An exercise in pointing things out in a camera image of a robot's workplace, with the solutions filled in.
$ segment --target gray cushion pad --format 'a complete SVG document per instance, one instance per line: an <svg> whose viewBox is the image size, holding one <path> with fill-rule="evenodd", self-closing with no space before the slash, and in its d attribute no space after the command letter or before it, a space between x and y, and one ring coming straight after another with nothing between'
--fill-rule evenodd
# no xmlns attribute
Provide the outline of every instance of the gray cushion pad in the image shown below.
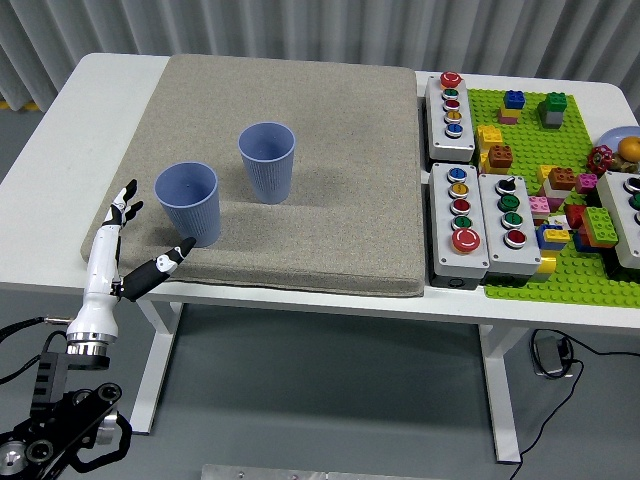
<svg viewBox="0 0 640 480"><path fill-rule="evenodd" d="M180 242L153 193L167 166L220 179L222 234L172 279L375 296L424 289L415 74L402 68L180 55L160 78L82 246L117 192L144 208L122 231L120 273ZM280 205L254 197L237 148L248 125L288 125L297 146Z"/></svg>

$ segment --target blue lego brick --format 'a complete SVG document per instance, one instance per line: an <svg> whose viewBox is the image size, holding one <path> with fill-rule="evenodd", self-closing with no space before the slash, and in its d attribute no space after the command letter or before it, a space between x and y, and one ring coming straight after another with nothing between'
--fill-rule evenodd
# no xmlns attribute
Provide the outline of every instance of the blue lego brick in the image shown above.
<svg viewBox="0 0 640 480"><path fill-rule="evenodd" d="M573 234L573 244L576 247L576 252L579 253L600 253L600 249L596 247L591 247L589 245L585 245L580 240L580 234L578 232Z"/></svg>
<svg viewBox="0 0 640 480"><path fill-rule="evenodd" d="M522 110L524 108L524 103L524 93L521 91L508 90L504 94L505 108L516 108L518 110Z"/></svg>
<svg viewBox="0 0 640 480"><path fill-rule="evenodd" d="M540 250L562 250L565 247L565 243L547 242L544 239L545 230L562 230L560 225L540 225L536 229L536 238L538 239L538 247Z"/></svg>

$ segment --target blue plastic cup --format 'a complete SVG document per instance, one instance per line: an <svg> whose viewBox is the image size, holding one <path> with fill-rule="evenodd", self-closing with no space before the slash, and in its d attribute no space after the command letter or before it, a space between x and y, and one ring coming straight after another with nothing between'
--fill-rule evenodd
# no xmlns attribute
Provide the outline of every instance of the blue plastic cup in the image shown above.
<svg viewBox="0 0 640 480"><path fill-rule="evenodd" d="M291 129L276 122L256 123L238 137L244 168L262 203L275 205L289 196L295 146Z"/></svg>
<svg viewBox="0 0 640 480"><path fill-rule="evenodd" d="M183 162L171 165L154 184L158 201L184 238L207 247L220 236L218 176L209 165Z"/></svg>

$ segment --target blue button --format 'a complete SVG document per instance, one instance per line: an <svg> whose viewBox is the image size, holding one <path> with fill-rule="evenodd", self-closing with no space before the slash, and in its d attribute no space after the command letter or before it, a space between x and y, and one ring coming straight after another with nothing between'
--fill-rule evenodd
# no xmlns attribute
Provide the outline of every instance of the blue button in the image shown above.
<svg viewBox="0 0 640 480"><path fill-rule="evenodd" d="M467 179L467 172L458 167L451 168L447 173L447 179L451 183L464 182Z"/></svg>
<svg viewBox="0 0 640 480"><path fill-rule="evenodd" d="M462 127L456 123L447 125L444 133L451 138L460 138L462 136Z"/></svg>

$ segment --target pink lego brick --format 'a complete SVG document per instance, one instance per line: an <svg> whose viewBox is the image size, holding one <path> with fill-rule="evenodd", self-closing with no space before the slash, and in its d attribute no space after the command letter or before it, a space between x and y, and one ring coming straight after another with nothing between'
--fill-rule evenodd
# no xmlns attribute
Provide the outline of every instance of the pink lego brick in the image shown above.
<svg viewBox="0 0 640 480"><path fill-rule="evenodd" d="M529 207L531 208L531 215L534 220L539 218L545 219L551 213L546 197L529 197Z"/></svg>
<svg viewBox="0 0 640 480"><path fill-rule="evenodd" d="M594 173L580 173L576 177L576 193L587 194L596 188L598 176Z"/></svg>
<svg viewBox="0 0 640 480"><path fill-rule="evenodd" d="M515 125L516 123L518 123L518 118L517 117L503 117L502 113L500 113L500 110L498 110L498 122L500 122L503 125Z"/></svg>
<svg viewBox="0 0 640 480"><path fill-rule="evenodd" d="M549 210L551 210L551 212L557 212L560 205L564 203L564 198L547 198L547 203L549 203Z"/></svg>

